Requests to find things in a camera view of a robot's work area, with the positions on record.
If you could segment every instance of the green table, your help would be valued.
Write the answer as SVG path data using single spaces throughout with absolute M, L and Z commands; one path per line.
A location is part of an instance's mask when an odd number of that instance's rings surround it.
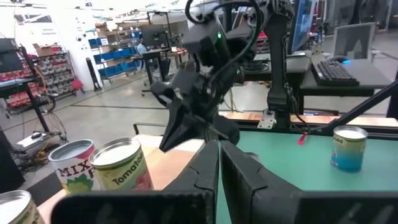
M 300 136 L 241 131 L 238 147 L 302 190 L 398 190 L 398 141 L 368 139 L 362 170 L 347 173 L 330 165 L 332 137 L 307 136 L 301 146 Z M 218 186 L 217 223 L 231 223 L 221 178 Z

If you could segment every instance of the keyboard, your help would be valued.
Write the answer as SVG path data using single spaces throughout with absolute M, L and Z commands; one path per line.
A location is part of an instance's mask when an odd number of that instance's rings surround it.
M 315 80 L 320 86 L 358 86 L 359 81 L 350 75 L 339 62 L 322 61 L 318 65 Z

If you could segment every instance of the mixed can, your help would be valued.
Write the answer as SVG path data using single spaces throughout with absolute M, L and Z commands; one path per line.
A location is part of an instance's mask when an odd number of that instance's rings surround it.
M 45 224 L 32 196 L 25 190 L 0 194 L 0 223 Z
M 89 159 L 101 190 L 153 189 L 141 144 L 133 138 L 111 141 Z
M 347 171 L 362 168 L 368 133 L 354 126 L 338 126 L 333 131 L 331 164 Z
M 100 184 L 88 162 L 94 150 L 93 141 L 84 139 L 64 144 L 49 154 L 49 161 L 67 194 L 100 190 Z

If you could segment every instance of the cardboard box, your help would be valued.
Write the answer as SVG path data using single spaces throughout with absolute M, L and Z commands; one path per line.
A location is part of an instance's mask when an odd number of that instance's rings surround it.
M 39 57 L 54 55 L 57 53 L 57 50 L 54 49 L 58 49 L 57 45 L 39 46 L 38 44 L 33 44 L 33 47 L 36 49 L 37 56 Z

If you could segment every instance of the red tag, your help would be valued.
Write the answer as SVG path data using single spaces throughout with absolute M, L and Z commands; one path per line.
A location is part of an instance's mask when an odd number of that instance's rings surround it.
M 300 139 L 298 140 L 298 144 L 299 145 L 302 145 L 302 144 L 304 144 L 304 140 L 305 140 L 305 137 L 307 136 L 307 132 L 304 132 L 304 134 L 300 137 Z

